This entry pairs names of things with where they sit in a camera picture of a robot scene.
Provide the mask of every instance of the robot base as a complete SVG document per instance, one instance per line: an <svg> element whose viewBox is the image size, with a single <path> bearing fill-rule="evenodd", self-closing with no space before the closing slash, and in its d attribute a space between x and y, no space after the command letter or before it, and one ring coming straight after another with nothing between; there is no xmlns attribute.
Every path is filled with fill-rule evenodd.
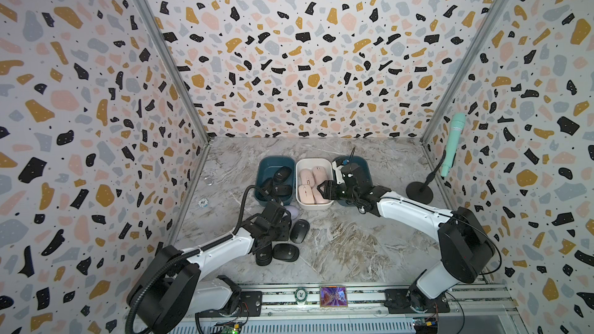
<svg viewBox="0 0 594 334"><path fill-rule="evenodd" d="M384 306L388 308L388 312L393 315L397 313L419 313L412 309L411 307L411 300L408 299L406 294L408 293L408 289L386 289L385 291L385 303ZM448 313L450 311L450 305L448 304L447 300L444 299L446 295L442 293L439 297L435 299L435 303L437 303L437 310L440 313ZM425 313L434 313L435 306L431 306L427 309Z"/></svg>

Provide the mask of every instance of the wire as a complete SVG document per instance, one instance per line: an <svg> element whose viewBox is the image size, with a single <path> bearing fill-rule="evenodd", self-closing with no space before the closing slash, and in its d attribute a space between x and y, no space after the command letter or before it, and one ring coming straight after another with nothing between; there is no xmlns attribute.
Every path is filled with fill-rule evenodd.
<svg viewBox="0 0 594 334"><path fill-rule="evenodd" d="M497 247L497 245L496 245L496 244L495 244L495 243L494 243L494 242L491 240L491 238L490 238L490 237L488 237L488 236L487 236L487 234L485 234L485 231L483 231L482 229L479 229L479 228L477 228L477 227L474 227L474 226L472 226L470 223L468 223L468 222L464 222L463 220L461 220L461 219L458 219L458 218L455 218L455 217L454 217L454 216L452 216L452 215L448 215L448 214L443 214L443 213L440 213L440 212L436 212L436 211L434 211L434 210L432 210L432 209L428 209L428 208L425 208L424 206L420 206L419 204L415 204L415 203L408 202L408 201L406 201L404 198L402 198L402 199L397 199L396 197L382 197L381 199L391 199L391 200L398 200L398 201L402 201L402 202L405 202L405 203L408 203L408 204L411 204L411 205L418 206L419 208L422 208L422 209L424 209L424 210L426 210L426 211L428 211L428 212L431 212L431 213L439 214L439 215L442 215L442 216L444 216L444 217L448 217L448 218L454 218L454 219L456 219L456 221L458 221L458 222L460 222L460 223L464 223L465 225L468 225L468 226L470 226L470 227L474 228L474 230L475 230L475 231L478 231L480 234L482 234L482 235L483 235L483 236L484 236L484 237L485 237L487 240L489 240L489 242L491 243L491 245L493 245L493 246L495 247L495 250L497 250L497 255L499 256L499 265L498 265L498 266L497 266L497 268L495 268L493 271L482 272L482 273L479 273L478 275L480 275L480 276L483 276L483 275L490 275L491 273L494 273L494 272L497 272L497 271L499 271L499 269L500 269L500 268L501 268L501 266L503 265L503 258L501 257L501 251L499 251L499 248Z"/></svg>
<svg viewBox="0 0 594 334"><path fill-rule="evenodd" d="M458 304L458 306L460 306L460 310L462 311L462 326L460 326L460 330L458 330L458 332L456 333L456 334L460 334L460 332L464 328L464 324L466 323L466 316L464 315L464 308L462 308L462 305L460 304L460 302L458 302L458 300L456 298L454 298L454 296L452 294L450 294L448 291L444 291L444 293L449 295L454 300L454 302L456 302Z"/></svg>
<svg viewBox="0 0 594 334"><path fill-rule="evenodd" d="M237 234L237 231L239 231L241 227L241 222L243 221L243 210L245 209L245 202L248 199L248 193L251 189L255 189L257 192L259 192L265 200L269 199L268 194L258 186L250 184L248 187L246 187L245 191L243 191L243 197L241 198L241 206L239 207L239 217L237 218L237 224L235 225L235 229L233 230L234 235Z"/></svg>

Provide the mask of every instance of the terrazzo wallpaper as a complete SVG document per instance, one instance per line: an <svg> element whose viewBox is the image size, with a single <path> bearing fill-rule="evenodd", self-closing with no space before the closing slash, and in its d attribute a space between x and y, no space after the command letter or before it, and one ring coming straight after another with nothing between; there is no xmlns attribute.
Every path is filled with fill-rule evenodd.
<svg viewBox="0 0 594 334"><path fill-rule="evenodd" d="M130 0L0 0L0 20L0 332L123 332L194 127Z"/></svg>
<svg viewBox="0 0 594 334"><path fill-rule="evenodd" d="M592 3L510 0L429 135L441 156L449 119L467 114L445 184L496 240L491 277L531 333L594 332Z"/></svg>
<svg viewBox="0 0 594 334"><path fill-rule="evenodd" d="M210 136L422 134L493 0L148 0Z"/></svg>

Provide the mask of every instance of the metal frame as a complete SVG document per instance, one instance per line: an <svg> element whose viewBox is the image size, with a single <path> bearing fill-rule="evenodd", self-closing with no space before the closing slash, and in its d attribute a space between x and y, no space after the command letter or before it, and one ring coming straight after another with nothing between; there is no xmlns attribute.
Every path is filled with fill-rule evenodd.
<svg viewBox="0 0 594 334"><path fill-rule="evenodd" d="M433 135L433 131L439 126L441 123L441 118L445 115L448 106L452 98L455 94L460 90L460 86L464 83L464 78L468 73L468 70L471 68L472 64L476 60L476 56L479 54L480 50L485 45L486 41L488 40L488 35L491 33L491 30L495 27L495 24L501 14L503 13L504 9L506 8L507 2L509 0L494 0L493 5L489 9L489 12L485 16L482 24L480 25L479 31L476 33L474 39L471 42L471 46L468 47L466 54L464 55L464 59L460 64L460 67L454 74L454 77L451 79L450 85L445 90L444 95L442 96L439 104L435 108L435 112L433 113L433 117L427 124L427 128L423 132L421 140L423 145L429 142L431 135Z"/></svg>

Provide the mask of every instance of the gray marble surface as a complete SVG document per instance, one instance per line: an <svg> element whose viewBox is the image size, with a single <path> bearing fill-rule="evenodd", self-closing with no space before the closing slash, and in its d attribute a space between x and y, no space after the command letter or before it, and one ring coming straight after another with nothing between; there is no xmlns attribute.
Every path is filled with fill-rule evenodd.
<svg viewBox="0 0 594 334"><path fill-rule="evenodd" d="M205 244L235 226L241 197L246 186L256 181L258 164L266 156L285 155L295 162L303 158L332 160L350 154L367 160L374 184L381 184L406 195L409 182L423 181L429 172L418 139L263 139L215 138L204 170L183 220L177 248ZM204 181L210 177L208 186ZM445 208L437 186L432 206ZM207 199L201 207L199 201ZM252 193L244 218L262 207ZM253 255L234 259L206 279L224 274L237 283L346 283L390 282L410 284L439 258L436 243L419 231L392 219L360 214L356 208L337 203L325 211L301 211L299 218L311 227L298 245L296 262L273 260L265 267L256 265Z"/></svg>

